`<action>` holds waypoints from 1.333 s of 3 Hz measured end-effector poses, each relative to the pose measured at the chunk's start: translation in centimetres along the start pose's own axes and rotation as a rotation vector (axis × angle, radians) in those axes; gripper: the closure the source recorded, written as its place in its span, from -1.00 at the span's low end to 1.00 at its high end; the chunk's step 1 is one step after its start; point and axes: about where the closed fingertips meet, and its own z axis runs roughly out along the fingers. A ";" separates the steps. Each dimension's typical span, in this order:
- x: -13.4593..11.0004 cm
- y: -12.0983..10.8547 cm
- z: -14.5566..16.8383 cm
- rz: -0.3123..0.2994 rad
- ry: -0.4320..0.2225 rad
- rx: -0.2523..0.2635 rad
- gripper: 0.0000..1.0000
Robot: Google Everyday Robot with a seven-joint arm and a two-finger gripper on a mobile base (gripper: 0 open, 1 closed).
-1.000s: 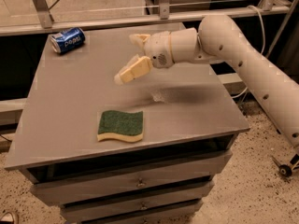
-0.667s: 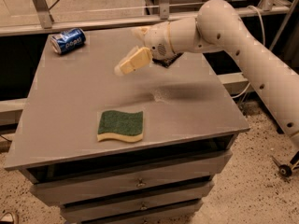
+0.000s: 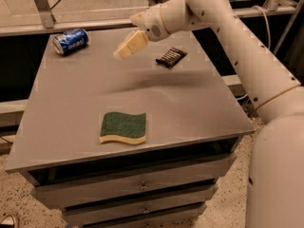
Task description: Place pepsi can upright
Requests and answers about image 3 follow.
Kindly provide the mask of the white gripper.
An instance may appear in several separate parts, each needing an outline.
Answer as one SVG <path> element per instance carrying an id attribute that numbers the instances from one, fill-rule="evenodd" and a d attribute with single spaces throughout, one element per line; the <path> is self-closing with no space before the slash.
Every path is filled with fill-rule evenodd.
<path id="1" fill-rule="evenodd" d="M 145 48 L 149 40 L 157 42 L 170 36 L 162 19 L 162 4 L 150 7 L 145 12 L 133 14 L 129 19 L 134 26 L 141 30 L 131 31 L 119 44 L 113 53 L 116 60 L 123 60 Z"/>

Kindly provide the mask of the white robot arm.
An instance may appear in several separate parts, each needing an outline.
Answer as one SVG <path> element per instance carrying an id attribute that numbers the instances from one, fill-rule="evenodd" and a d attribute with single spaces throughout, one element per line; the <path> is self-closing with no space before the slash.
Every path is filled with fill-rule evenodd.
<path id="1" fill-rule="evenodd" d="M 229 0 L 169 0 L 131 16 L 124 59 L 183 30 L 211 29 L 264 126 L 250 160 L 246 228 L 304 228 L 304 87 L 242 23 Z"/>

